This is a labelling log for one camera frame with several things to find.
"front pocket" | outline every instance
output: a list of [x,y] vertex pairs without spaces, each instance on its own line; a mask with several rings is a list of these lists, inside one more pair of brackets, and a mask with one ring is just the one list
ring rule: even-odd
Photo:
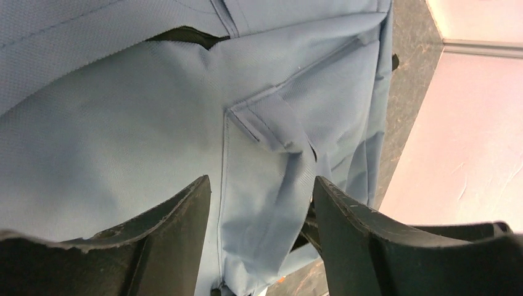
[[328,154],[349,155],[360,143],[377,32],[226,111],[219,232],[227,286],[276,279],[303,225],[315,176],[330,173]]

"blue fabric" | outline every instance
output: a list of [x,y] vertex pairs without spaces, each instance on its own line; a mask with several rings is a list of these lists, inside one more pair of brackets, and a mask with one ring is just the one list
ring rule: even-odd
[[[209,175],[195,295],[243,296],[317,258],[289,254],[316,175],[373,204],[390,1],[0,7],[0,228],[89,237]],[[142,43],[182,25],[232,39]]]

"black plastic piece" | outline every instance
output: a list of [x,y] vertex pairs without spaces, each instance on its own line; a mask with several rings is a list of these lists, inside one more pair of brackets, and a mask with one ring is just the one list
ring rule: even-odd
[[321,255],[321,244],[319,243],[318,222],[316,221],[314,200],[309,206],[307,217],[305,217],[305,222],[303,223],[302,229],[300,230],[298,238],[296,238],[291,251],[301,248],[307,243],[310,243]]
[[193,296],[210,205],[204,176],[173,198],[83,240],[0,232],[0,295]]
[[317,177],[330,296],[523,295],[523,241],[504,223],[401,224]]
[[400,66],[400,58],[397,54],[392,55],[392,71],[396,70]]

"floor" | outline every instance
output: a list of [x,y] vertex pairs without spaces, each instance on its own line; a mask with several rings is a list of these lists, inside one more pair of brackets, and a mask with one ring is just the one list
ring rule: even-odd
[[[400,58],[400,66],[393,73],[389,94],[377,206],[383,201],[443,50],[423,0],[395,1],[393,13],[393,51]],[[318,260],[296,271],[283,282],[271,286],[267,293],[267,296],[287,295],[328,295],[323,262]]]

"light blue backpack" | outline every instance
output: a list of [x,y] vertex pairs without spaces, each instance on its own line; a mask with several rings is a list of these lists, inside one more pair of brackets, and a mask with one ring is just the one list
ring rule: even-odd
[[318,257],[290,252],[316,175],[373,204],[390,8],[0,0],[0,228],[90,237],[209,175],[195,295],[256,295]]

